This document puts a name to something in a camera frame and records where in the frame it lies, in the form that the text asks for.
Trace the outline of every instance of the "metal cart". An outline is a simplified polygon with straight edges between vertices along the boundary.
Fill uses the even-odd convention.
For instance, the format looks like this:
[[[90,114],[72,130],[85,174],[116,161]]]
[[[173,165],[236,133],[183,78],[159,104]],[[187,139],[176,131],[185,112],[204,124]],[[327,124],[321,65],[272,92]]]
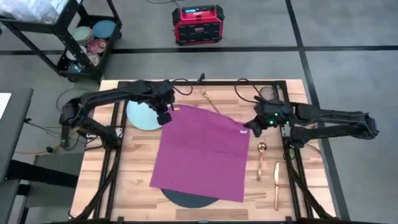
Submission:
[[[62,12],[60,13],[57,21],[53,24],[44,24],[38,22],[24,22],[17,21],[15,19],[5,19],[0,18],[2,22],[13,34],[23,41],[32,51],[37,54],[52,70],[54,70],[61,77],[68,78],[71,82],[76,82],[81,78],[89,78],[96,80],[98,83],[101,81],[103,71],[105,69],[106,62],[109,59],[109,55],[113,49],[113,46],[117,39],[122,37],[120,29],[122,27],[122,22],[116,12],[112,0],[106,0],[109,7],[112,10],[113,17],[111,16],[91,16],[87,13],[86,9],[83,7],[82,2],[78,3],[76,0],[68,0]],[[94,66],[94,64],[89,60],[87,55],[81,50],[79,44],[72,37],[71,33],[68,31],[68,26],[70,25],[75,14],[79,13],[81,19],[78,23],[79,26],[87,26],[92,28],[97,22],[102,20],[111,20],[116,23],[116,27],[110,38],[107,39],[108,45],[106,50],[103,52],[101,61],[99,65]],[[23,33],[26,32],[38,32],[44,34],[54,34],[61,42],[64,44],[66,49],[63,51],[57,64],[54,64],[39,48],[36,47]],[[69,70],[70,61],[66,57],[66,52],[69,50],[73,56],[76,58],[77,62],[83,68],[80,72],[74,72]]]

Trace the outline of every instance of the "magenta napkin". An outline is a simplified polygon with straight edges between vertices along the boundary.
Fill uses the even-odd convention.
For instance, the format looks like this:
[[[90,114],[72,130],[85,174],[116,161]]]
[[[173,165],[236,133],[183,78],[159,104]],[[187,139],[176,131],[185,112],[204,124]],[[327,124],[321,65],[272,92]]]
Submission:
[[[170,114],[150,186],[243,202],[249,130],[192,106],[175,105]]]

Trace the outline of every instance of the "wooden tabletop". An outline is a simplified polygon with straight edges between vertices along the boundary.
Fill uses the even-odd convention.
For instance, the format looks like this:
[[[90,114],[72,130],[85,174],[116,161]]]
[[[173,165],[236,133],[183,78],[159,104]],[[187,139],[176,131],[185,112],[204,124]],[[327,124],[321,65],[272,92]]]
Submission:
[[[290,101],[307,103],[304,85],[301,80],[286,80]],[[117,88],[118,80],[103,81],[100,90]],[[181,91],[188,92],[188,86],[177,86]],[[200,94],[205,90],[221,114],[236,121],[245,123],[255,116],[253,104],[238,98],[233,86],[195,86],[190,96],[175,93],[176,103],[213,110],[206,98]],[[256,91],[252,86],[239,86],[239,93],[252,99]],[[109,125],[113,105],[100,106],[95,109],[94,119]],[[121,163],[114,198],[112,219],[123,216],[126,221],[171,221],[171,220],[285,220],[286,216],[294,217],[294,210],[287,178],[283,147],[279,128],[263,131],[259,138],[251,134],[249,155],[246,164],[244,202],[219,200],[207,207],[187,209],[169,201],[160,189],[149,186],[155,159],[160,143],[161,130],[141,131],[127,121],[123,139]],[[256,180],[259,162],[257,145],[264,141],[268,149],[264,153],[261,181]],[[100,145],[95,140],[87,145]],[[317,141],[309,144],[318,148]],[[302,160],[307,178],[308,188],[325,210],[335,215],[330,196],[325,170],[320,151],[305,146],[301,149]],[[104,150],[96,149],[85,152],[75,198],[72,205],[72,216],[78,215],[94,196],[98,188]],[[274,166],[280,162],[279,172],[279,210],[274,210]],[[305,216],[304,203],[299,193],[302,215]],[[103,199],[101,217],[104,216],[106,196]]]

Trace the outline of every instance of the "red power station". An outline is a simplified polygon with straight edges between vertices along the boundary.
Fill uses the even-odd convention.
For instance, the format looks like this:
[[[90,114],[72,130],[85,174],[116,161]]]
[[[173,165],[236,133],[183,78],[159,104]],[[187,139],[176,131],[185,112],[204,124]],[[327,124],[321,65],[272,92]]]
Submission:
[[[175,42],[179,45],[221,40],[225,16],[219,5],[176,8],[172,15]]]

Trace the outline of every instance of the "butter knife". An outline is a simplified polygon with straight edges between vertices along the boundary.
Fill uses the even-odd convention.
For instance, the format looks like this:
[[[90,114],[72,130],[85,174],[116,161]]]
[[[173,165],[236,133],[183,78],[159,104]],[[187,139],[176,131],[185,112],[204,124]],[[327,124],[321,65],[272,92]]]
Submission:
[[[278,211],[278,198],[279,198],[279,162],[275,164],[274,170],[274,181],[275,181],[275,211]]]

